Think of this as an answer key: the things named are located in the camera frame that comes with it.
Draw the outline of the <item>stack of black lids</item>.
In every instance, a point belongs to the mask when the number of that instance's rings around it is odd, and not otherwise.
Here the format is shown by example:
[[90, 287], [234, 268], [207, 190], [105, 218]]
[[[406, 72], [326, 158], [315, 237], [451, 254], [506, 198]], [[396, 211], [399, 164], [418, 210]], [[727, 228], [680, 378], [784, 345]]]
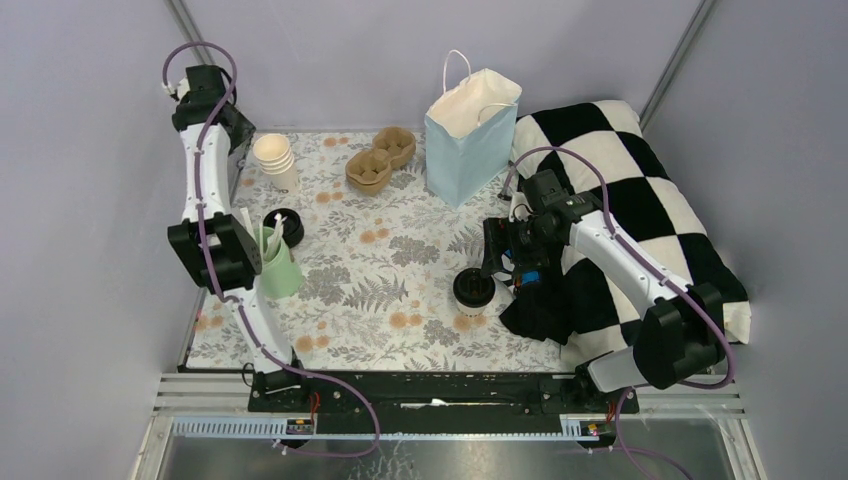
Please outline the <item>stack of black lids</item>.
[[270, 211], [262, 221], [262, 225], [269, 228], [274, 228], [277, 221], [277, 216], [282, 219], [283, 234], [282, 239], [289, 248], [294, 248], [299, 245], [305, 236], [305, 227], [300, 215], [292, 209], [278, 208]]

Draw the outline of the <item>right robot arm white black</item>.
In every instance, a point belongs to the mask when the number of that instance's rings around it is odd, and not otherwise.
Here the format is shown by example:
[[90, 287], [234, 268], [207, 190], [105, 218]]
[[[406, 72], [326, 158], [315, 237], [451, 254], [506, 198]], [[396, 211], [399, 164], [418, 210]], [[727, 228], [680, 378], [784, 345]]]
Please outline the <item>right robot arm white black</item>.
[[575, 402], [597, 412], [628, 387], [667, 389], [693, 386], [692, 376], [727, 363], [727, 385], [736, 358], [725, 336], [723, 300], [708, 283], [689, 285], [647, 254], [612, 219], [603, 200], [591, 193], [568, 194], [555, 174], [543, 171], [524, 184], [530, 212], [524, 220], [483, 222], [481, 273], [508, 273], [519, 282], [548, 266], [548, 244], [571, 246], [591, 260], [625, 294], [640, 314], [635, 343], [581, 365], [573, 386]]

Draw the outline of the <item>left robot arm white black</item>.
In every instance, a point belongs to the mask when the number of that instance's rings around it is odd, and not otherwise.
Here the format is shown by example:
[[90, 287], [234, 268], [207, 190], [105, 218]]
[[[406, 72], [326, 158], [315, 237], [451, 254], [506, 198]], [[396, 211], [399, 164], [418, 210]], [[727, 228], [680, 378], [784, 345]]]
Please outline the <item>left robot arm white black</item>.
[[249, 145], [254, 125], [230, 96], [233, 76], [213, 65], [186, 70], [172, 123], [186, 159], [181, 220], [167, 239], [192, 281], [227, 306], [247, 342], [256, 372], [292, 370], [299, 363], [266, 301], [253, 230], [231, 208], [231, 156]]

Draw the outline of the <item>black cup lid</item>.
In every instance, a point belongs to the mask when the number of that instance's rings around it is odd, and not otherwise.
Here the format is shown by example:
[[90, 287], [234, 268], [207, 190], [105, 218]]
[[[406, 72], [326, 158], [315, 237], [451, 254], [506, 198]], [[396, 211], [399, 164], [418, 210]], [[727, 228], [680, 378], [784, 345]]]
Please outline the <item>black cup lid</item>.
[[496, 284], [490, 276], [484, 276], [479, 268], [466, 268], [455, 276], [452, 291], [461, 309], [480, 309], [493, 300]]

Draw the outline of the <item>stack of white paper cups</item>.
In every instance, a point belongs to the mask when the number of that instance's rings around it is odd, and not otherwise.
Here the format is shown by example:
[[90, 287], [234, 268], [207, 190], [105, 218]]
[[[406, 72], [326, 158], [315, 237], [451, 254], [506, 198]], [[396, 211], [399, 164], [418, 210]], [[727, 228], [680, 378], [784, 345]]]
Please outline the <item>stack of white paper cups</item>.
[[261, 171], [283, 193], [300, 191], [300, 179], [289, 139], [278, 133], [262, 135], [253, 145]]

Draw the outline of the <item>white paper cup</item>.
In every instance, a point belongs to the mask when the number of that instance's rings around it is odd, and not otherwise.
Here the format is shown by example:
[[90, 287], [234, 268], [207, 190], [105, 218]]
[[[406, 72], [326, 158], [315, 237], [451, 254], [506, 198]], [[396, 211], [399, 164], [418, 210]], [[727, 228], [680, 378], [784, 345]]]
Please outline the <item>white paper cup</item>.
[[469, 306], [469, 305], [463, 304], [461, 302], [457, 302], [456, 306], [457, 306], [459, 313], [461, 315], [466, 316], [466, 317], [480, 317], [485, 313], [485, 311], [488, 307], [488, 305]]

